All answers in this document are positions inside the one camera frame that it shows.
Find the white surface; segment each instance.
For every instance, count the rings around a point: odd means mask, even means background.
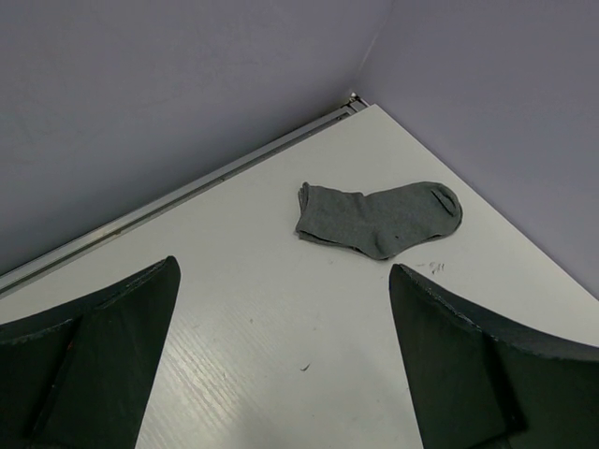
[[[303,181],[369,193],[423,180],[460,197],[464,221],[448,239],[378,263],[293,234]],[[169,254],[183,280],[138,449],[422,447],[389,306],[393,263],[599,345],[599,301],[377,107],[0,300],[1,320]]]

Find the purple-gray wall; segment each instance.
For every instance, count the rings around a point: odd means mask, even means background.
[[[397,0],[356,90],[599,296],[599,2]]]
[[[334,109],[392,0],[0,0],[0,273]]]

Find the pair of socks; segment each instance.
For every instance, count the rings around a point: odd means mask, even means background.
[[[305,182],[299,189],[300,239],[350,248],[385,260],[453,234],[461,224],[458,197],[438,182],[417,182],[370,195]]]

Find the folded sock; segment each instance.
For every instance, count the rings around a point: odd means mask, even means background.
[[[438,182],[417,182],[365,196],[305,182],[299,189],[300,239],[388,259],[461,224],[456,194]]]

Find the black object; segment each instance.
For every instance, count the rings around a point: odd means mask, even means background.
[[[511,321],[406,266],[389,282],[425,449],[599,448],[599,348]]]
[[[168,257],[0,326],[0,447],[132,449],[180,278]]]

